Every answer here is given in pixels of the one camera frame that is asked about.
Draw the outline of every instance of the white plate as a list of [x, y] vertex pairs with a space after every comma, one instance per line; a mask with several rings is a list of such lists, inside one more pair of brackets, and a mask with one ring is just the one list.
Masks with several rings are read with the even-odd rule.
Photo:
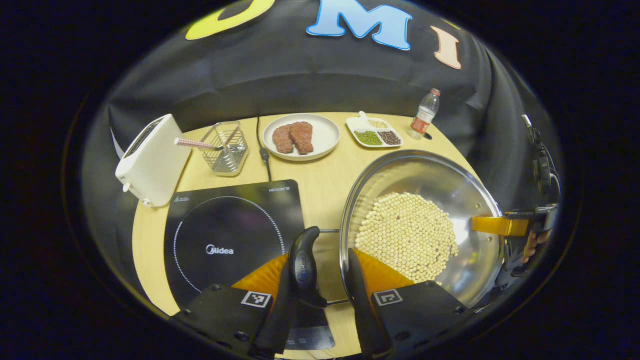
[[[294, 146], [293, 152], [290, 154], [282, 154], [278, 152], [278, 148], [273, 143], [273, 133], [280, 126], [293, 124], [294, 122], [305, 121], [314, 127], [311, 136], [311, 144], [314, 151], [307, 155], [300, 155], [298, 149]], [[314, 114], [292, 114], [286, 115], [278, 120], [270, 123], [262, 132], [262, 143], [271, 151], [272, 154], [279, 158], [291, 161], [309, 161], [322, 158], [332, 152], [340, 141], [340, 129], [333, 121]]]
[[[388, 128], [383, 129], [383, 128], [373, 127], [373, 126], [371, 126], [371, 123], [369, 123], [369, 120], [380, 121], [380, 122], [386, 124], [388, 126]], [[347, 119], [347, 127], [349, 128], [349, 131], [351, 131], [351, 134], [353, 135], [353, 138], [360, 145], [362, 145], [364, 147], [371, 147], [371, 148], [377, 149], [377, 148], [380, 148], [380, 147], [399, 147], [399, 146], [404, 145], [404, 140], [402, 139], [402, 136], [400, 136], [400, 134], [398, 134], [398, 132], [393, 128], [393, 126], [391, 126], [391, 124], [389, 124], [388, 122], [386, 122], [386, 121], [384, 121], [382, 119], [351, 117], [351, 118]], [[374, 133], [376, 133], [376, 135], [378, 135], [378, 138], [382, 142], [382, 145], [367, 145], [367, 144], [361, 142], [360, 139], [358, 139], [358, 137], [355, 134], [356, 131], [358, 131], [359, 133], [362, 133], [364, 131], [373, 131]], [[398, 145], [387, 145], [387, 143], [385, 143], [385, 141], [382, 140], [382, 138], [380, 137], [380, 134], [378, 134], [380, 131], [391, 131], [391, 132], [393, 132], [394, 134], [396, 134], [398, 139], [400, 139], [400, 144], [398, 144]]]

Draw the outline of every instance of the toaster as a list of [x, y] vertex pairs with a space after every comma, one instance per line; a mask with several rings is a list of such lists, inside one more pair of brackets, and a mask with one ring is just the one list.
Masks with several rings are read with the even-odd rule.
[[132, 193], [146, 206], [169, 203], [191, 154], [190, 147], [174, 144], [181, 137], [182, 131], [171, 114], [147, 125], [116, 168], [122, 191]]

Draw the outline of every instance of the pink striped straw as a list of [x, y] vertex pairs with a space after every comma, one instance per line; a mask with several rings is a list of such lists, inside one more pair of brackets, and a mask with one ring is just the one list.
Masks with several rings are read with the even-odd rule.
[[216, 147], [209, 144], [209, 143], [205, 143], [205, 142], [197, 142], [194, 140], [187, 140], [187, 139], [181, 139], [181, 138], [176, 138], [175, 142], [176, 145], [178, 146], [190, 146], [190, 147], [198, 147], [200, 149], [215, 149]]

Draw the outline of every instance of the blue letter m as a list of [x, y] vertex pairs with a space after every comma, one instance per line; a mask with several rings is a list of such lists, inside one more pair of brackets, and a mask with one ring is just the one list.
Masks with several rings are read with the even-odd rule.
[[380, 31], [373, 35], [379, 44], [409, 50], [406, 25], [413, 17], [406, 12], [381, 5], [370, 12], [356, 0], [321, 0], [318, 20], [307, 28], [307, 33], [323, 37], [341, 37], [346, 30], [339, 26], [340, 15], [357, 38], [363, 38], [378, 24]]

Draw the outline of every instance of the grains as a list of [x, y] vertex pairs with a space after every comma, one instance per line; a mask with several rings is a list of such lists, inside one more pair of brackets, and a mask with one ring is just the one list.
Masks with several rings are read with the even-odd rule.
[[388, 129], [389, 127], [382, 121], [369, 120], [369, 123], [373, 127], [377, 127], [378, 129]]
[[373, 131], [366, 131], [364, 133], [359, 133], [358, 131], [356, 131], [355, 133], [358, 139], [366, 145], [382, 145], [382, 142], [378, 138], [378, 135], [376, 135], [376, 133], [374, 133]]
[[378, 131], [378, 134], [387, 145], [400, 145], [402, 142], [393, 131]]
[[356, 235], [356, 248], [413, 282], [434, 281], [458, 245], [449, 214], [419, 195], [376, 199]]

